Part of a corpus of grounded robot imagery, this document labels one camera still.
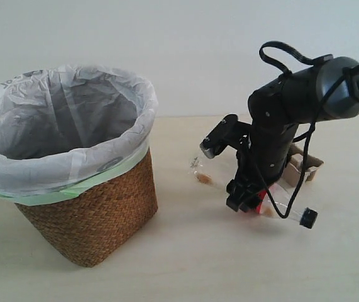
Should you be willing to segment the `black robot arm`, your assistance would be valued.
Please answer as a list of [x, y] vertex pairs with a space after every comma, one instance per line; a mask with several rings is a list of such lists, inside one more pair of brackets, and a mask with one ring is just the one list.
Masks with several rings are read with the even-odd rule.
[[238, 161], [226, 186], [226, 204], [234, 211], [255, 209], [259, 194], [280, 179], [300, 125], [310, 126], [300, 136], [308, 145], [316, 123], [359, 115], [359, 63], [330, 57], [296, 73], [284, 72], [250, 95], [248, 109], [250, 124], [234, 114], [220, 123], [220, 141], [236, 150]]

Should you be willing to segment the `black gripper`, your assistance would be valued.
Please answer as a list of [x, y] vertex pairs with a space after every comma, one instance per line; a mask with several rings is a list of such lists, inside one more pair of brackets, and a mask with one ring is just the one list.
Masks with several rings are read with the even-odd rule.
[[[259, 213], [266, 190], [285, 169], [297, 123], [265, 128], [237, 119], [229, 121], [230, 146], [236, 149], [238, 168], [226, 186], [226, 205], [233, 211]], [[249, 196], [245, 189], [262, 189]]]

